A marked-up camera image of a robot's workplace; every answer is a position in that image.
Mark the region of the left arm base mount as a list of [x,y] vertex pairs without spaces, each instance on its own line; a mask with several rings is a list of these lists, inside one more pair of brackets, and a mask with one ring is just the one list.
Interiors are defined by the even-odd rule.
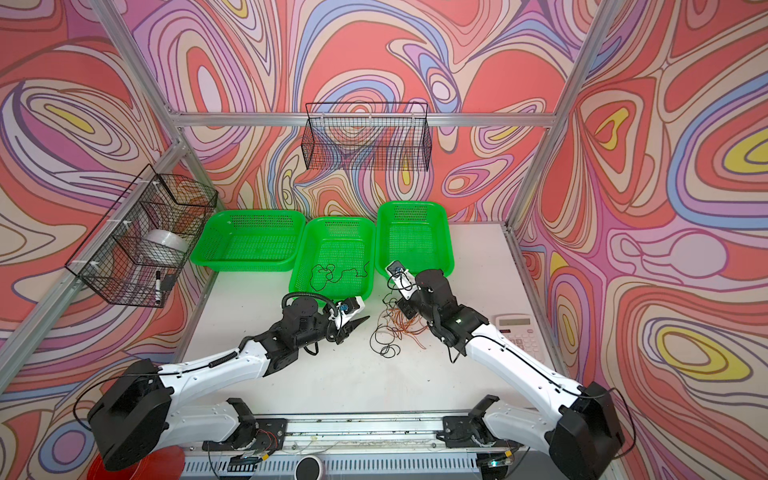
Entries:
[[205,441],[202,449],[206,452],[251,450],[256,453],[274,453],[283,448],[288,420],[286,418],[257,418],[238,426],[226,440]]

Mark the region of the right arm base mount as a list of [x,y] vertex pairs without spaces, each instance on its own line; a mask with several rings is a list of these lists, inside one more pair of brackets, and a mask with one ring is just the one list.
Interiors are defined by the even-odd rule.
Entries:
[[521,444],[495,437],[481,419],[470,415],[451,415],[442,418],[442,429],[435,434],[448,448],[506,448],[513,451]]

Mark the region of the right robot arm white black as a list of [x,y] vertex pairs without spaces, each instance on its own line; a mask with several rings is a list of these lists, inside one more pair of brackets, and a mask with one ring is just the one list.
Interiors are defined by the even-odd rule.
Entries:
[[421,316],[448,350],[489,369],[531,404],[525,410],[486,396],[467,416],[482,444],[512,441],[546,453],[568,479],[598,479],[625,443],[611,391],[587,386],[536,360],[477,310],[461,304],[440,269],[412,275],[400,262],[386,269],[398,309]]

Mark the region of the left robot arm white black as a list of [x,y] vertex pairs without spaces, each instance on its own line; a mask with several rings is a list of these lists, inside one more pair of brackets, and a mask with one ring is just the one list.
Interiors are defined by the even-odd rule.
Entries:
[[242,399],[215,405],[199,405],[197,399],[276,374],[301,352],[315,356],[322,341],[343,343],[365,322],[364,308],[360,296],[334,302],[320,294],[293,292],[281,300],[279,321],[261,334],[244,337],[235,348],[175,364],[134,362],[87,415],[105,469],[124,470],[158,450],[194,442],[223,451],[273,454],[280,439],[270,434],[266,446],[257,446],[263,429]]

